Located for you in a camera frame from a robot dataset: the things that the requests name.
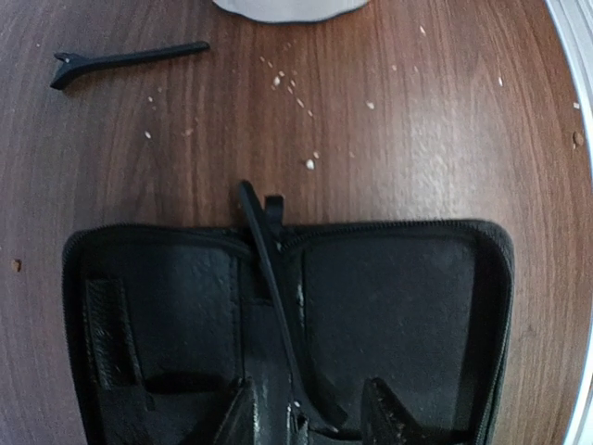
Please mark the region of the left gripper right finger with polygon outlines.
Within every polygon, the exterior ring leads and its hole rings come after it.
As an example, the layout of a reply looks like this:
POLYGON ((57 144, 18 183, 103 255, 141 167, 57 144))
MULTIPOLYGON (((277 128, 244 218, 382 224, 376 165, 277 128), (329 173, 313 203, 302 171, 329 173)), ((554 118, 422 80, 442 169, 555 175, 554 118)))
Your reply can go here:
POLYGON ((423 429, 384 380, 368 378, 360 405, 363 444, 458 444, 456 437, 440 437, 423 429))

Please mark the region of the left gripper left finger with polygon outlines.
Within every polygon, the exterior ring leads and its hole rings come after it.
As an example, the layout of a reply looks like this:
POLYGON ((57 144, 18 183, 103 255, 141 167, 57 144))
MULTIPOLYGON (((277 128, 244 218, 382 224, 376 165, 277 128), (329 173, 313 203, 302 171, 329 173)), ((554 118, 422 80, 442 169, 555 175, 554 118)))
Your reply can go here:
POLYGON ((197 393, 198 414, 180 444, 255 444, 257 403, 251 377, 229 385, 218 377, 196 377, 183 389, 197 393))

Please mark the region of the black hair clip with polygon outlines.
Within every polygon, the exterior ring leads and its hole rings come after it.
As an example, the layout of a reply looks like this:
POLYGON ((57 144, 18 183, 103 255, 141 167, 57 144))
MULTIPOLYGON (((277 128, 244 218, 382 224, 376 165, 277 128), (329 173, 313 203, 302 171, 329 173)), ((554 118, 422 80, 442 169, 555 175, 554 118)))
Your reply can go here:
POLYGON ((280 326, 293 394, 311 422, 335 432, 346 422, 347 413, 333 399, 332 394, 322 387, 315 374, 296 304, 287 293, 285 269, 276 235, 253 185, 243 180, 238 189, 280 326))
POLYGON ((158 62, 176 57, 186 57, 210 49, 207 42, 179 44, 170 47, 145 50, 127 54, 102 57, 84 57, 74 53, 55 53, 54 57, 63 65, 57 70, 50 87, 62 91, 79 77, 100 70, 112 70, 135 65, 158 62))

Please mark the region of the black zippered tool case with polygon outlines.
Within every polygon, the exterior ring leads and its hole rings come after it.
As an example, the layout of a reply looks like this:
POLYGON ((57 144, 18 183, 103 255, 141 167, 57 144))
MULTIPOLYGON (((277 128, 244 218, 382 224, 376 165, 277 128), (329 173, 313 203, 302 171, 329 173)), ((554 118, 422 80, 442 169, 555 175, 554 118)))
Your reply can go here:
POLYGON ((480 220, 80 231, 63 254, 91 444, 487 444, 514 252, 480 220))

